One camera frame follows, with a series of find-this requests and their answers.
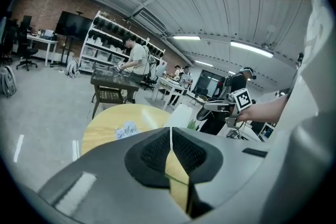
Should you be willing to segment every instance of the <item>yellow tabletop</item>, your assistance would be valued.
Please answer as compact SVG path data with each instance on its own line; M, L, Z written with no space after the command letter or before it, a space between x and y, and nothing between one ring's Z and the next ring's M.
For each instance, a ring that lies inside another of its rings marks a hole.
M82 155L91 149L115 141L116 129L123 128L126 121L133 121L141 132L162 128L170 114L153 106L122 104L104 110L96 115L86 128L82 140ZM170 178L171 195L185 210L187 202L188 175L173 151L166 161L166 174Z

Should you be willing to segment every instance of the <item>crumpled cloth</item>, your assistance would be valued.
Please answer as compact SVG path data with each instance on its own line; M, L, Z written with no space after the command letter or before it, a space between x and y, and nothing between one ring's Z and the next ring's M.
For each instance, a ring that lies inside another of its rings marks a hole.
M118 128L115 131L115 137L116 139L123 139L125 137L129 137L135 134L139 134L140 131L136 127L135 122L133 121L126 121L124 124L124 128Z

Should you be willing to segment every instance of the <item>flat screen tv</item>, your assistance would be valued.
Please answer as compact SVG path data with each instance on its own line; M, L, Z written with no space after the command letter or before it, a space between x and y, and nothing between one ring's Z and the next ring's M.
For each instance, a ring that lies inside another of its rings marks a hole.
M74 36L84 40L92 20L69 12L62 12L55 32L60 35Z

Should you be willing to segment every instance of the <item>plastic storage bin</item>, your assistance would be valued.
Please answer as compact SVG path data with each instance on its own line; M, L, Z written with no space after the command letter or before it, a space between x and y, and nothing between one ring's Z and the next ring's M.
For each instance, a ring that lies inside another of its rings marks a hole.
M110 53L108 52L105 52L105 51L102 51L102 50L98 50L98 53L97 53L97 59L99 60L103 60L103 61L107 61L110 57Z
M83 55L94 57L96 55L97 49L88 46L84 47Z
M81 60L80 67L85 70L92 70L94 62L90 60Z
M112 60L111 60L111 63L113 64L113 65L117 65L118 64L118 62L124 62L124 58L122 58L122 57L119 57L119 56L117 56L117 55L112 55Z
M105 65L103 63L96 62L96 68L108 70L109 69L109 65Z

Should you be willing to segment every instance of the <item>brick wall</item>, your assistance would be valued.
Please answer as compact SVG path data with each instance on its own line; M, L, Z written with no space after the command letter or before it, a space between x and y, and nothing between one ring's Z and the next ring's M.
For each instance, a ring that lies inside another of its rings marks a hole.
M32 31L37 32L38 29L51 29L56 28L58 19L62 11L77 14L76 11L83 12L83 17L94 19L99 10L107 12L110 15L110 19L115 19L116 22L126 28L130 28L133 32L139 36L150 38L150 42L160 49L165 49L163 60L167 61L167 72L174 73L176 65L185 65L184 60L178 56L172 49L170 49L164 42L151 35L146 29L135 24L126 24L122 20L124 17L116 10L95 2L93 0L15 0L13 5L12 19L17 19L18 23L22 21L24 15L32 17L30 25ZM61 52L61 45L65 41L65 36L58 35L57 52ZM82 47L82 42L75 41L72 44L71 51L75 54L75 57L79 57ZM46 49L45 46L37 46L39 49Z

